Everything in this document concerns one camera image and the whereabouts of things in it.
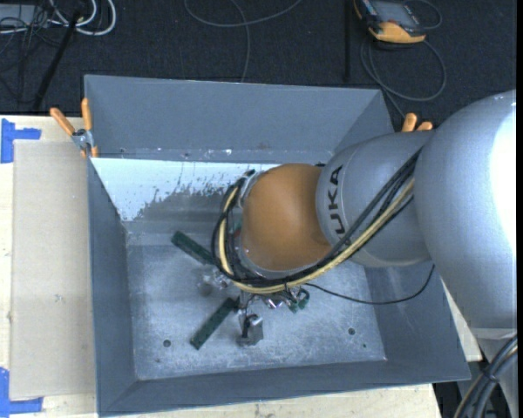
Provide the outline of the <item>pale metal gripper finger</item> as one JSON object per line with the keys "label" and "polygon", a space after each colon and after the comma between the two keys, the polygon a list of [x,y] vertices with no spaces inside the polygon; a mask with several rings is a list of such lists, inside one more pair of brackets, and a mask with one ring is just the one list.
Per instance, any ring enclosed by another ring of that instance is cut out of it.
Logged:
{"label": "pale metal gripper finger", "polygon": [[257,345],[263,339],[263,318],[256,313],[249,313],[246,309],[240,311],[239,322],[241,333],[236,342],[241,347]]}
{"label": "pale metal gripper finger", "polygon": [[204,273],[199,281],[199,294],[207,297],[215,293],[220,293],[228,288],[228,281],[222,275],[214,273]]}

